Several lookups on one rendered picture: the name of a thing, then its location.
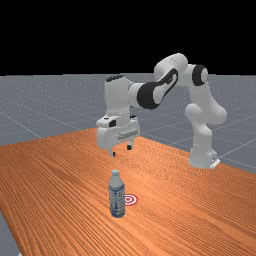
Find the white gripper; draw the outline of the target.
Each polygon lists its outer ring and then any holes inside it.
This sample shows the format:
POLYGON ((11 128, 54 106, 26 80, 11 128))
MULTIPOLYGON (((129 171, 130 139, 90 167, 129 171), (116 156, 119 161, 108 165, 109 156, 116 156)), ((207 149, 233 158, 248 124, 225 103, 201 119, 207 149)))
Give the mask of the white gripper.
POLYGON ((132 150, 134 140, 140 135, 140 126, 136 115, 122 114, 117 116, 105 115, 96 122, 97 145, 109 152, 111 157, 116 153, 113 148, 127 142, 127 150, 132 150))

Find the clear plastic bottle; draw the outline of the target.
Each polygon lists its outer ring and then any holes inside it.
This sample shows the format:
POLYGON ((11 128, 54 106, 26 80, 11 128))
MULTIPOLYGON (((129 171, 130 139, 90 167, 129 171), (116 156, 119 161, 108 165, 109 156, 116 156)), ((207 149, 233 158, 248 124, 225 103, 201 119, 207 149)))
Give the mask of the clear plastic bottle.
POLYGON ((125 215, 125 186, 120 172, 113 170, 108 184, 110 213, 115 218, 125 215))

